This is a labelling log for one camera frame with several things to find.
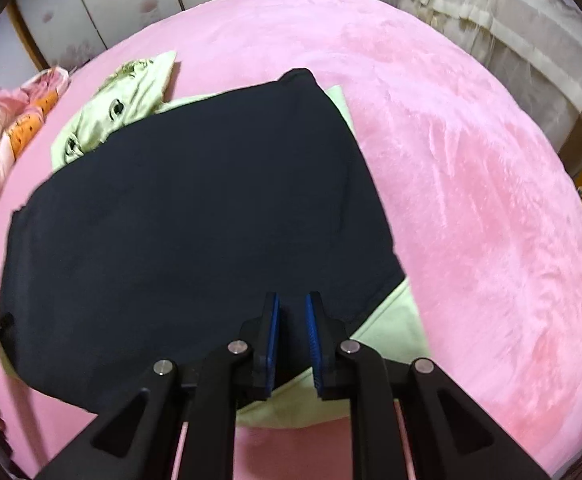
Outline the green and black hooded jacket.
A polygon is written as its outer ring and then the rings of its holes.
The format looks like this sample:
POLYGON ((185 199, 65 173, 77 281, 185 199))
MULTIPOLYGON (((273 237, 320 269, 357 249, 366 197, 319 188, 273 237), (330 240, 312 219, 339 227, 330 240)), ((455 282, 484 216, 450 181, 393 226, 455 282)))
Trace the green and black hooded jacket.
POLYGON ((111 134, 11 218, 3 350, 29 387, 97 413, 161 358, 202 360, 281 302, 270 400, 246 427, 343 418, 318 399, 305 298, 381 356, 429 352, 387 216, 338 107, 305 68, 111 134))

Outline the pink floral folded quilt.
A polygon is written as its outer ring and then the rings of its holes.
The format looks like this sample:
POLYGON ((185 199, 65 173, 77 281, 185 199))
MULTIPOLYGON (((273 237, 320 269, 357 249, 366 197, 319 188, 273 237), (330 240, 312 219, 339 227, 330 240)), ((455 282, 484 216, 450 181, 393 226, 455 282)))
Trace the pink floral folded quilt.
POLYGON ((66 92, 69 80, 64 68, 54 66, 18 88, 0 90, 0 192, 14 163, 66 92))

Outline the pink plush bed blanket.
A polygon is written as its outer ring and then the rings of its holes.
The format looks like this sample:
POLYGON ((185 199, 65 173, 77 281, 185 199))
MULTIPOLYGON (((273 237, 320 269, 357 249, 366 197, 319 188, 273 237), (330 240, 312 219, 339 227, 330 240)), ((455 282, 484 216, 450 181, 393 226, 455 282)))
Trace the pink plush bed blanket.
POLYGON ((49 176, 58 130, 124 62, 175 51, 175 98, 294 67, 346 96, 436 362, 554 474, 582 450, 582 201, 474 58, 379 0, 213 0, 79 70, 0 196, 49 176))

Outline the beige lace covered furniture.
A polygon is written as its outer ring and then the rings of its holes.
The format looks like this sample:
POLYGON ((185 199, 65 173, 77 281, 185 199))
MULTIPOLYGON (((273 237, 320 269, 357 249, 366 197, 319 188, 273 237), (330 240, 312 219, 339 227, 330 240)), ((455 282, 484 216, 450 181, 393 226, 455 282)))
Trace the beige lace covered furniture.
POLYGON ((381 0, 473 56, 560 150, 582 124, 582 11, 573 0, 381 0))

